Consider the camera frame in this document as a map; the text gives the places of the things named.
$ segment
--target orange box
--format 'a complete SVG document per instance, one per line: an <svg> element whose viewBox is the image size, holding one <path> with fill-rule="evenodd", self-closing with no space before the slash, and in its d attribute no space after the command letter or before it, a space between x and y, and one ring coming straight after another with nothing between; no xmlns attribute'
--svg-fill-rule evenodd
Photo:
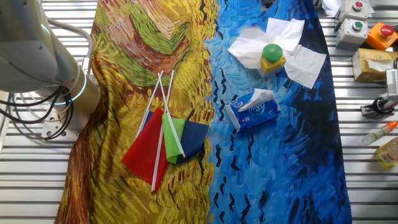
<svg viewBox="0 0 398 224"><path fill-rule="evenodd" d="M378 22L368 34L366 43L376 50L387 50L396 40L398 34L391 26Z"/></svg>

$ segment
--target green flag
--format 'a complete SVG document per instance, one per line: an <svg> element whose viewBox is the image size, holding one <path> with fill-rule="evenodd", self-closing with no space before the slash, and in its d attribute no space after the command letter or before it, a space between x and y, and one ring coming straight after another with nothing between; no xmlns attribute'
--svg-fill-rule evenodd
<svg viewBox="0 0 398 224"><path fill-rule="evenodd" d="M180 141L185 126L185 120L179 118L172 118L175 132L179 138L178 142L174 137L172 125L170 123L170 114L163 114L163 133L164 133L164 144L166 146L166 156L169 163L175 164L177 162L178 155L181 154L179 147L181 146Z"/></svg>

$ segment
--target yellow fabric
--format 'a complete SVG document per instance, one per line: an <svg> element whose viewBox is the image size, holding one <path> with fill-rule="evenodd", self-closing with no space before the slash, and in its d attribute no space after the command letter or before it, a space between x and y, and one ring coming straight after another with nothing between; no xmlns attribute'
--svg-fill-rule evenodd
<svg viewBox="0 0 398 224"><path fill-rule="evenodd" d="M206 98L212 77L204 40L214 36L219 6L203 2L203 9L194 0L98 2L92 67L101 100L71 151L55 223L207 222L214 173L208 139L205 157L169 165L154 194L120 163L161 70L165 89L175 70L170 112L186 119L193 111L190 121L210 124L214 108ZM164 107L160 92L152 106Z"/></svg>

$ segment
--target metal grate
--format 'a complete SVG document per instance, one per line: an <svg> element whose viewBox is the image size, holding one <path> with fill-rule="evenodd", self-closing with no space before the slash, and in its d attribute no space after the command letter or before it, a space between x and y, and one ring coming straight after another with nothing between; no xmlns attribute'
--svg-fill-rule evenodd
<svg viewBox="0 0 398 224"><path fill-rule="evenodd" d="M96 1L44 0L43 7L49 17L91 31ZM397 121L398 114L379 120L361 116L359 107L384 96L386 87L354 82L350 60L353 53L335 48L334 20L321 14L320 18L331 56L354 223L398 223L398 166L383 170L373 155L378 146L398 137L398 129L370 146L360 146L361 136L389 121ZM398 25L397 11L376 11L368 23L372 27L379 21ZM82 58L86 54L88 43L84 38L59 28L53 31L74 57ZM45 113L39 106L33 109L38 114ZM23 112L22 116L33 118L28 111ZM42 124L31 126L41 133ZM3 130L6 132L0 134L0 223L53 223L62 197L73 142L46 144L33 141L21 136L12 124L5 124Z"/></svg>

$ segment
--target red flag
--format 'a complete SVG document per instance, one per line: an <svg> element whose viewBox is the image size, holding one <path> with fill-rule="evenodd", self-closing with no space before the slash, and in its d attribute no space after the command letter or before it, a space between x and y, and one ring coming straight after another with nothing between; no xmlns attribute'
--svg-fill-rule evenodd
<svg viewBox="0 0 398 224"><path fill-rule="evenodd" d="M154 114L145 124L144 129L133 142L132 146L124 155L122 163L130 168L137 176L148 184L152 184L154 175L157 144L159 142L160 129L162 127L163 111L157 108ZM164 173L168 166L164 139L159 157L155 190L160 186Z"/></svg>

